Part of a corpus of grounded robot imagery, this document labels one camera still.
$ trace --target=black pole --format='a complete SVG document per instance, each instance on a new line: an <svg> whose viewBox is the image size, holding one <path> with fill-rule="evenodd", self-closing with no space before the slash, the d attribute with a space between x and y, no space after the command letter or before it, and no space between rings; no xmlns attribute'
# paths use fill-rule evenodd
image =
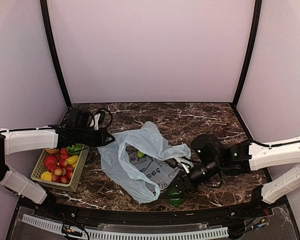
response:
<svg viewBox="0 0 300 240"><path fill-rule="evenodd" d="M62 95L65 101L66 106L69 108L72 106L70 96L67 90L67 86L65 83L64 76L61 71L60 67L60 62L57 54L57 49L55 45L55 40L54 40L54 35L52 33L52 28L51 28L51 23L50 23L50 17L49 17L49 10L48 10L48 4L47 0L40 0L41 4L41 11L42 11L42 18L43 18L43 23L44 23L44 28L45 28L45 34L46 38L48 40L48 45L50 49L50 54L52 58L52 62L54 65L54 70L56 73L56 76L58 78L58 82L62 91Z"/></svg>
<svg viewBox="0 0 300 240"><path fill-rule="evenodd" d="M261 5L262 0L255 0L254 4L254 12L253 12L253 18L252 18L252 25L251 25L251 31L248 41L248 46L246 48L246 53L244 57L244 62L241 70L241 75L239 78L238 85L236 87L235 95L232 101L232 104L234 107L237 107L242 90L244 88L244 84L247 78L247 73L252 57L252 53L254 51L256 36L257 36L257 30L258 30L258 24L259 24L259 18L260 18L260 12L261 12Z"/></svg>

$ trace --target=beige basket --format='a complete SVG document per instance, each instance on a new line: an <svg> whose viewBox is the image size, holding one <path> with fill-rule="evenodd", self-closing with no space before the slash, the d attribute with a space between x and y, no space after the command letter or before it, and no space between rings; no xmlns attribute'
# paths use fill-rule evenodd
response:
<svg viewBox="0 0 300 240"><path fill-rule="evenodd" d="M35 168L31 174L31 179L33 181L39 182L41 185L44 185L46 187L54 188L54 189L60 189L64 191L70 191L70 192L75 192L77 190L79 180L82 174L82 171L84 169L84 165L87 159L89 153L89 148L86 148L80 152L78 162L76 164L76 167L73 171L73 176L71 178L71 181L69 184L64 184L64 183L57 183L53 181L44 181L41 180L41 174L45 171L47 171L46 166L45 166L45 159L48 155L50 155L46 150L43 150L41 153L41 156L38 160L38 162L35 165Z"/></svg>

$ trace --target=dark marble table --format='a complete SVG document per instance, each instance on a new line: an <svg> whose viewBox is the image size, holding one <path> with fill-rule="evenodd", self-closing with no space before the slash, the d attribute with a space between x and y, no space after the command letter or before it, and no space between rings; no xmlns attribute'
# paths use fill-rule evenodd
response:
<svg viewBox="0 0 300 240"><path fill-rule="evenodd" d="M139 129L146 121L155 123L170 145L186 143L199 134L213 133L225 146L239 143L247 136L228 103L91 103L75 104L92 112L107 108L113 114L109 132ZM198 160L192 152L192 158ZM223 207L248 202L252 190L265 184L263 170L239 176L223 175L221 188L203 184L187 201L176 208L166 199L138 204L120 186L111 181L101 169L100 155L92 148L85 163L76 192L53 189L57 202L72 206L114 211L182 211Z"/></svg>

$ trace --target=red apple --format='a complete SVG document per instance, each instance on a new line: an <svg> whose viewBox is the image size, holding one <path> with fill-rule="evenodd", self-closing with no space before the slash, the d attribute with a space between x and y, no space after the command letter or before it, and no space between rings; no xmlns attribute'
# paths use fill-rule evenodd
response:
<svg viewBox="0 0 300 240"><path fill-rule="evenodd" d="M66 176L62 176L62 177L60 178L60 182L61 182L62 184L67 184L67 183L68 183L68 178L67 178Z"/></svg>
<svg viewBox="0 0 300 240"><path fill-rule="evenodd" d="M48 166L50 164L56 164L57 163L57 157L55 155L49 155L45 158L44 160L44 165L46 168L48 168Z"/></svg>
<svg viewBox="0 0 300 240"><path fill-rule="evenodd" d="M74 167L73 167L71 164L68 164L68 165L65 167L65 169L66 169L67 171L73 171L73 170L74 170Z"/></svg>
<svg viewBox="0 0 300 240"><path fill-rule="evenodd" d="M61 158L59 160L59 166L62 167L62 168L65 168L66 166L68 165L68 162L65 158Z"/></svg>
<svg viewBox="0 0 300 240"><path fill-rule="evenodd" d="M64 167L62 170L63 170L62 176L66 175L67 174L67 169Z"/></svg>
<svg viewBox="0 0 300 240"><path fill-rule="evenodd" d="M52 182L57 182L59 180L60 180L60 176L57 176L54 173L52 173Z"/></svg>
<svg viewBox="0 0 300 240"><path fill-rule="evenodd" d="M60 150L60 156L62 159L67 159L67 158L71 157L70 154L67 152L67 149L65 149L65 148L62 148Z"/></svg>
<svg viewBox="0 0 300 240"><path fill-rule="evenodd" d="M56 164L49 164L46 168L48 169L48 172L53 173L56 166Z"/></svg>
<svg viewBox="0 0 300 240"><path fill-rule="evenodd" d="M67 171L67 172L66 172L66 177L67 177L68 179L71 179L73 174L74 174L73 171Z"/></svg>
<svg viewBox="0 0 300 240"><path fill-rule="evenodd" d="M61 176L64 173L64 169L60 166L56 166L53 173L57 176Z"/></svg>

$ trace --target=black frame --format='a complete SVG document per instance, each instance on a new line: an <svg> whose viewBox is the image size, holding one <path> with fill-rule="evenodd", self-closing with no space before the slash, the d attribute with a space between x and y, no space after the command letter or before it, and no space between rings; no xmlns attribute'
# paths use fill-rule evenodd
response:
<svg viewBox="0 0 300 240"><path fill-rule="evenodd" d="M63 77L63 73L61 70L57 49L53 37L53 31L51 27L50 17L49 17L49 9L48 9L48 3L47 0L40 0L41 4L41 11L42 11L42 18L43 23L45 27L45 33L50 49L51 58L53 61L54 69L57 75L58 83L60 85L62 95L64 98L64 101L68 107L68 109L73 105L69 96L69 92L67 90L67 86L65 83L65 79ZM249 70L249 65L252 58L252 53L254 50L254 45L256 41L257 31L258 31L258 25L259 25L259 19L260 19L260 13L261 13L261 7L262 7L262 0L255 0L254 5L254 12L253 12L253 18L252 18L252 24L251 24L251 30L249 35L249 40L247 44L246 54L240 74L240 78L238 80L237 88L235 91L235 95L232 102L227 102L230 104L231 108L233 109L234 114L238 118L240 124L243 127L243 130L247 137L249 139L252 139L252 135L247 128L245 122L243 121L240 113L237 110L237 105L240 100L241 93L243 91L243 87L245 84L245 80L247 78L247 73ZM264 169L264 173L267 177L268 182L272 181L272 178L269 174L268 169ZM280 206L285 204L289 210L290 217L292 219L292 224L294 226L295 233L297 235L297 238L300 239L300 232L295 220L295 217L292 213L290 204L288 202L288 199L286 196L283 196L278 201L276 201L275 204L272 204L272 207ZM7 238L10 236L13 227L14 222L17 217L18 209L20 206L28 207L31 209L34 209L36 214L45 216L43 212L40 212L38 208L36 208L35 204L27 199L20 198L19 202L15 208L9 231L7 234ZM95 225L100 222L105 223L113 223L113 224L123 224L127 223L127 221L134 225L168 225L171 223L174 224L189 224L198 222L199 220L209 222L210 225L219 225L221 223L226 223L225 225L228 227L231 227L232 224L229 222L229 215L231 213L237 213L242 211L243 209L247 208L253 208L250 203L241 203L237 205L232 206L226 206L226 207L217 207L217 208L208 208L203 210L197 210L195 212L193 211L182 211L182 212L143 212L143 213L135 213L135 212L117 212L117 211L108 211L108 210L97 210L97 209L89 209L89 208L83 208L83 207L74 207L64 204L58 204L59 209L62 209L62 211L65 213L67 219L71 219L71 214L75 213L75 218L72 218L73 221L79 223L79 224L85 224L85 225Z"/></svg>

